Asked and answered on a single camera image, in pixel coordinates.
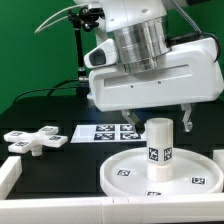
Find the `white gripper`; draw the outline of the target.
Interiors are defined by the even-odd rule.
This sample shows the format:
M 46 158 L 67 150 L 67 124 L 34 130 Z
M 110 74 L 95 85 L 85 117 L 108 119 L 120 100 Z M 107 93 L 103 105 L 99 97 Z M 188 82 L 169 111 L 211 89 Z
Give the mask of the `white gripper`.
M 137 134 L 145 132 L 144 122 L 129 109 L 182 104 L 183 128 L 190 132 L 193 103 L 213 101 L 224 90 L 215 58 L 215 41 L 206 38 L 173 46 L 152 70 L 128 73 L 121 65 L 95 69 L 89 76 L 94 103 L 101 111 L 122 110 Z

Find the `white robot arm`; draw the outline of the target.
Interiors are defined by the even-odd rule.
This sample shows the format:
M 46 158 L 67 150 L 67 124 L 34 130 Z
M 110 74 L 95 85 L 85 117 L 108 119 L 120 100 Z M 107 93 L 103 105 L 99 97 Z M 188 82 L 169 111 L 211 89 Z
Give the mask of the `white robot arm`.
M 224 90 L 217 38 L 194 26 L 170 38 L 167 11 L 182 11 L 188 0 L 74 0 L 82 4 L 85 29 L 97 30 L 97 47 L 85 55 L 96 107 L 120 111 L 142 133 L 138 108 L 180 105 L 184 129 L 192 129 L 192 106 L 217 99 Z

